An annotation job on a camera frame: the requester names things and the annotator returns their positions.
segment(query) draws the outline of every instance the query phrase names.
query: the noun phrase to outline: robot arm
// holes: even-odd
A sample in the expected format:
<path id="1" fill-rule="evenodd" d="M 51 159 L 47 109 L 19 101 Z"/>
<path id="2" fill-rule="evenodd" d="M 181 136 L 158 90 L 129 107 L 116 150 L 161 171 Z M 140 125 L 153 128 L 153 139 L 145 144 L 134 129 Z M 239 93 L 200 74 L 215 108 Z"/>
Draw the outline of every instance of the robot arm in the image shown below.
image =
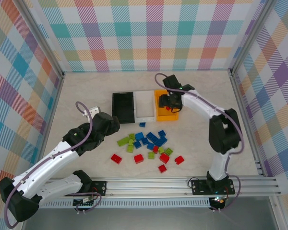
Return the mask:
<path id="1" fill-rule="evenodd" d="M 237 112 L 234 109 L 224 110 L 212 104 L 203 98 L 192 86 L 182 86 L 175 75 L 164 78 L 163 83 L 168 88 L 168 95 L 160 96 L 159 107 L 167 106 L 172 111 L 173 109 L 179 109 L 180 111 L 183 106 L 186 106 L 209 121 L 209 143 L 217 154 L 213 159 L 211 168 L 207 172 L 207 184 L 211 192 L 214 193 L 223 187 L 226 180 L 228 180 L 225 172 L 226 162 L 229 154 L 235 151 L 241 141 L 236 128 L 224 114 L 231 117 L 240 129 Z M 192 95 L 181 91 L 171 91 L 170 89 L 188 91 Z"/>
<path id="2" fill-rule="evenodd" d="M 104 140 L 105 136 L 109 136 L 119 130 L 120 124 L 116 117 L 100 112 L 98 107 L 94 114 L 92 132 L 83 144 L 58 155 L 60 152 L 80 143 L 88 134 L 90 123 L 84 123 L 77 128 L 71 129 L 47 156 L 29 170 L 13 179 L 5 177 L 0 181 L 0 194 L 4 203 L 12 190 L 17 187 L 11 196 L 8 208 L 18 222 L 30 218 L 36 213 L 40 205 L 50 200 L 71 193 L 93 191 L 90 177 L 82 170 L 75 171 L 71 176 L 56 182 L 48 184 L 45 184 L 45 182 L 65 165 L 81 157 L 86 151 L 95 149 Z M 24 180 L 24 177 L 28 174 L 30 174 L 29 177 Z"/>

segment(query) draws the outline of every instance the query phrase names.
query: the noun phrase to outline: green block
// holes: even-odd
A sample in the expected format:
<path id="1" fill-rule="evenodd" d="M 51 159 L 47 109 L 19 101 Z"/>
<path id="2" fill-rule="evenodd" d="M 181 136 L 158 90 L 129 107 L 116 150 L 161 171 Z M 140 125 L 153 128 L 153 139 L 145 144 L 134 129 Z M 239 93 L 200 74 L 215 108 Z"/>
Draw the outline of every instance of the green block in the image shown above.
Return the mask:
<path id="1" fill-rule="evenodd" d="M 149 158 L 150 160 L 155 159 L 155 153 L 154 153 L 154 152 L 149 152 L 149 153 L 148 153 L 148 158 Z"/>
<path id="2" fill-rule="evenodd" d="M 119 146 L 123 146 L 123 145 L 127 144 L 128 142 L 129 142 L 129 137 L 125 137 L 125 138 L 119 140 L 117 143 Z"/>
<path id="3" fill-rule="evenodd" d="M 133 140 L 132 140 L 132 139 L 129 139 L 128 145 L 129 145 L 129 146 L 133 146 Z"/>
<path id="4" fill-rule="evenodd" d="M 135 140 L 135 134 L 134 133 L 129 134 L 129 138 Z"/>
<path id="5" fill-rule="evenodd" d="M 164 153 L 164 148 L 163 148 L 163 147 L 159 147 L 158 150 L 159 150 L 159 153 L 160 153 L 160 154 Z"/>
<path id="6" fill-rule="evenodd" d="M 173 150 L 171 150 L 170 148 L 168 148 L 167 150 L 165 150 L 165 153 L 170 156 L 172 154 Z"/>
<path id="7" fill-rule="evenodd" d="M 133 145 L 132 146 L 130 146 L 130 145 L 127 146 L 127 152 L 133 153 Z"/>

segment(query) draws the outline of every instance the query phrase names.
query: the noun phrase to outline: small blue block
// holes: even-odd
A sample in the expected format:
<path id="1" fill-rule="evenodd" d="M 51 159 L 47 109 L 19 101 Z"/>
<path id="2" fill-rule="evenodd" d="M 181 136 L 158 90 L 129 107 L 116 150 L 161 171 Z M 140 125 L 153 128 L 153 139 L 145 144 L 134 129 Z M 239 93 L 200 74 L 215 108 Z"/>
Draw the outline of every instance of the small blue block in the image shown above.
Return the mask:
<path id="1" fill-rule="evenodd" d="M 158 132 L 159 136 L 162 138 L 162 137 L 165 137 L 165 132 L 163 130 L 161 130 L 160 132 Z"/>
<path id="2" fill-rule="evenodd" d="M 137 134 L 135 135 L 135 139 L 136 139 L 136 140 L 142 140 L 142 138 L 144 138 L 143 133 L 137 133 Z"/>
<path id="3" fill-rule="evenodd" d="M 139 141 L 134 142 L 133 144 L 135 146 L 136 149 L 140 148 L 142 145 Z"/>
<path id="4" fill-rule="evenodd" d="M 153 136 L 153 138 L 151 139 L 151 141 L 152 141 L 154 144 L 156 144 L 156 143 L 159 141 L 159 139 L 158 139 L 156 136 Z"/>
<path id="5" fill-rule="evenodd" d="M 153 150 L 154 144 L 153 144 L 153 143 L 148 143 L 148 144 L 147 144 L 147 148 L 148 148 L 149 150 Z"/>
<path id="6" fill-rule="evenodd" d="M 147 145 L 148 144 L 147 138 L 143 138 L 141 141 L 142 141 L 143 145 Z"/>
<path id="7" fill-rule="evenodd" d="M 162 137 L 162 138 L 160 138 L 160 139 L 155 143 L 155 145 L 161 147 L 161 146 L 163 146 L 167 141 L 168 141 L 168 139 L 166 139 L 165 137 Z"/>

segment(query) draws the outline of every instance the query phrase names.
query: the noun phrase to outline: red block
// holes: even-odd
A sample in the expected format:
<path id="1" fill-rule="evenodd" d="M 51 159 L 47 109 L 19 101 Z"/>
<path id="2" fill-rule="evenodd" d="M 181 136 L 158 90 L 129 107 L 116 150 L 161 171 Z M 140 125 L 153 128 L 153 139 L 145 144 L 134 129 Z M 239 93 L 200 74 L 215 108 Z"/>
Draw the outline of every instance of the red block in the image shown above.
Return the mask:
<path id="1" fill-rule="evenodd" d="M 161 173 L 163 173 L 163 172 L 165 172 L 167 169 L 166 169 L 165 165 L 161 165 L 161 166 L 159 166 L 159 170 L 160 170 Z"/>
<path id="2" fill-rule="evenodd" d="M 136 155 L 134 157 L 134 161 L 135 161 L 136 164 L 143 162 L 144 158 L 143 158 L 142 154 Z"/>
<path id="3" fill-rule="evenodd" d="M 179 156 L 175 159 L 176 164 L 181 164 L 184 162 L 184 158 L 182 156 Z"/>
<path id="4" fill-rule="evenodd" d="M 111 160 L 113 160 L 115 163 L 117 163 L 117 164 L 120 164 L 120 162 L 121 162 L 121 157 L 119 157 L 118 155 L 116 155 L 116 154 L 113 154 L 113 156 L 111 157 Z"/>
<path id="5" fill-rule="evenodd" d="M 159 147 L 157 145 L 155 145 L 154 148 L 153 148 L 153 152 L 155 154 L 157 154 L 158 153 L 158 149 L 159 149 Z"/>
<path id="6" fill-rule="evenodd" d="M 166 164 L 166 163 L 168 162 L 168 160 L 169 160 L 169 156 L 163 153 L 163 154 L 160 156 L 160 160 L 161 160 L 164 164 Z"/>

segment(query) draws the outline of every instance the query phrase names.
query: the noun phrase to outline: orange tray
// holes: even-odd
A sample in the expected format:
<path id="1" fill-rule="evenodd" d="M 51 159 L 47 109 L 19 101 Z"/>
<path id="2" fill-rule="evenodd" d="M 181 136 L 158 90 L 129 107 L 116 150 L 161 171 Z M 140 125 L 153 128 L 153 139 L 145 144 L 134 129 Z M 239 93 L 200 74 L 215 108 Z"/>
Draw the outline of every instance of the orange tray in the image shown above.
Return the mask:
<path id="1" fill-rule="evenodd" d="M 157 121 L 175 121 L 178 120 L 178 113 L 172 113 L 166 108 L 159 108 L 159 97 L 163 94 L 167 94 L 166 90 L 155 90 L 155 103 L 157 112 Z"/>

